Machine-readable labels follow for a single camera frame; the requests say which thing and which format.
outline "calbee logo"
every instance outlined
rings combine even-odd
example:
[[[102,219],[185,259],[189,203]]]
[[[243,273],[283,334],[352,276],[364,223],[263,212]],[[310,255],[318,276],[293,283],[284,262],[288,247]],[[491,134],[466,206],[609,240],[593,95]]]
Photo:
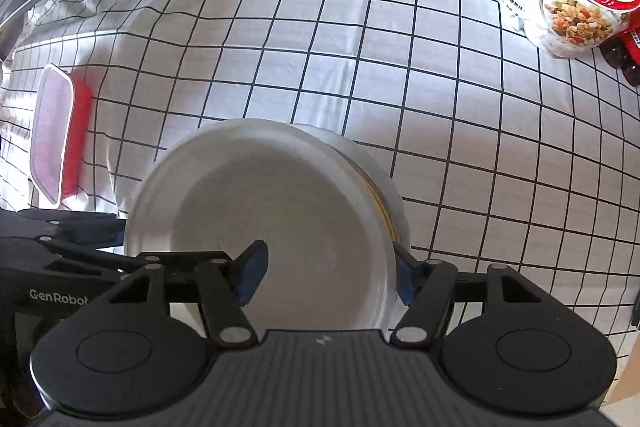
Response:
[[[74,297],[73,295],[62,295],[60,293],[44,293],[37,290],[29,290],[29,296],[35,301],[70,304],[72,306],[84,306],[89,302],[89,297],[86,296]]]

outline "grid pattern tablecloth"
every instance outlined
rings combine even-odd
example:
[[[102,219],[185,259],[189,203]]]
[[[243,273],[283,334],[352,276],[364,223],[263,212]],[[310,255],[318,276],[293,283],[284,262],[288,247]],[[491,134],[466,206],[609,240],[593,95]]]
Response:
[[[494,0],[46,0],[2,82],[2,206],[33,203],[48,62],[95,93],[73,209],[126,216],[151,165],[211,122],[326,127],[394,179],[418,258],[516,267],[609,335],[622,368],[640,289],[638,92],[598,50],[553,59],[501,21]]]

